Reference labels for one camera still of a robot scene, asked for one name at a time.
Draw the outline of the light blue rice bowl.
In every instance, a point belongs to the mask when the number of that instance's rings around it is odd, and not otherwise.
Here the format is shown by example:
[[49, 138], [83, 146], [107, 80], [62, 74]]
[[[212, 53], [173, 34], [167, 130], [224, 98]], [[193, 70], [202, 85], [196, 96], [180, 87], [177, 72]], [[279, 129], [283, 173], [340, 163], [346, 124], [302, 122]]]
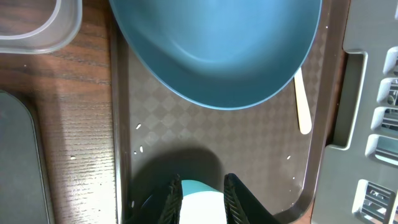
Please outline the light blue rice bowl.
[[227, 224], [224, 194], [196, 180], [182, 181], [179, 224]]

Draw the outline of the yellow plastic spoon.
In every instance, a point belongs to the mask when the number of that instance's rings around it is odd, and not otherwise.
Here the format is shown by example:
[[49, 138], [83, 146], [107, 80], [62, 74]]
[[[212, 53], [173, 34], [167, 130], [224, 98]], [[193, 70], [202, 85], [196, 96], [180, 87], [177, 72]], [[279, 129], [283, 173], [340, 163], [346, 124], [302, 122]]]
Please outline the yellow plastic spoon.
[[295, 73], [294, 87], [299, 130], [302, 134], [308, 134], [312, 130], [312, 120], [301, 68]]

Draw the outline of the clear plastic bin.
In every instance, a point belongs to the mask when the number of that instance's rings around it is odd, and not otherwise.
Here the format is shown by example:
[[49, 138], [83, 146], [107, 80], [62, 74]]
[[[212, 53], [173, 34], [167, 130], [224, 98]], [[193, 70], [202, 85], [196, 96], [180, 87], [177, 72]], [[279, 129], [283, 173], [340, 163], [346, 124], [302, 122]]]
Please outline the clear plastic bin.
[[80, 30], [82, 0], [56, 0], [49, 18], [38, 28], [17, 35], [1, 36], [5, 54], [46, 54], [68, 45]]

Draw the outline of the brown serving tray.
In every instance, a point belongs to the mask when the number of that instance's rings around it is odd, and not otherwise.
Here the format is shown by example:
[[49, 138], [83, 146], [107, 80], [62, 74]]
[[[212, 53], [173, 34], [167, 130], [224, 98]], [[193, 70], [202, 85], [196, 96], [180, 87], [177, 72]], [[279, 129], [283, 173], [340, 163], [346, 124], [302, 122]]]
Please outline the brown serving tray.
[[116, 204], [126, 223], [157, 185], [179, 174], [222, 190], [234, 173], [282, 223], [310, 223], [344, 69], [349, 1], [324, 1], [302, 67], [312, 132], [300, 132], [294, 84], [261, 105], [220, 111], [167, 89], [111, 26]]

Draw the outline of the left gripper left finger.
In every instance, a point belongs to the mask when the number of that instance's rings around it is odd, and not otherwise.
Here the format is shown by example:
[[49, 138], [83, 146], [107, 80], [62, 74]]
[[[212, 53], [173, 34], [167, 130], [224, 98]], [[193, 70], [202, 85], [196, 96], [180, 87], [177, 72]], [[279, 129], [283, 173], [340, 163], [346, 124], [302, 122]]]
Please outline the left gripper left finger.
[[127, 224], [179, 224], [183, 201], [182, 180], [179, 175], [153, 191], [138, 213]]

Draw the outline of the black tray bin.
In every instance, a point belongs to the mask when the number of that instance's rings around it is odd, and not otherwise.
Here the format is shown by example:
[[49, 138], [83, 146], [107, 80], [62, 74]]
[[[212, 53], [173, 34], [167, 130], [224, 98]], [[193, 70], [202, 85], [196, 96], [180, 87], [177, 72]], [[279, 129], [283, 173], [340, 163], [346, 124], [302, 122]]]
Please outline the black tray bin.
[[35, 114], [1, 91], [1, 223], [55, 223]]

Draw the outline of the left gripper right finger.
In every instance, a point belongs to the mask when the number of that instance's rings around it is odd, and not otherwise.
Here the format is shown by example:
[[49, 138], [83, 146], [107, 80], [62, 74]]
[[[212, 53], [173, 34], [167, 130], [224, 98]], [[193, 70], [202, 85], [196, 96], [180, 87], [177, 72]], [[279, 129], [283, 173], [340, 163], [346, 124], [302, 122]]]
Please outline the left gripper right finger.
[[280, 224], [233, 173], [224, 177], [227, 224]]

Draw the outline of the grey dishwasher rack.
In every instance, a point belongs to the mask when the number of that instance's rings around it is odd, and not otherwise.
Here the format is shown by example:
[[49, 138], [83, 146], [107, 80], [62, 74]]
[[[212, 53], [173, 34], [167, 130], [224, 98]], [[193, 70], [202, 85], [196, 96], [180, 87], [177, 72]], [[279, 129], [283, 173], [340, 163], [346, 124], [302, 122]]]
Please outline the grey dishwasher rack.
[[397, 222], [397, 1], [351, 1], [334, 139], [313, 223]]

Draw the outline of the dark blue plate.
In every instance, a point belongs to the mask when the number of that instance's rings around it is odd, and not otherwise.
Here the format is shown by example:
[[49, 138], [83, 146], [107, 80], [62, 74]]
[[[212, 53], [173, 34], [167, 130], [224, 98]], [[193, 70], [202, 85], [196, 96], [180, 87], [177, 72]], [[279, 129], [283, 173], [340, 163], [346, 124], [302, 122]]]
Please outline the dark blue plate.
[[280, 92], [303, 65], [321, 0], [111, 0], [129, 46], [167, 88], [240, 110]]

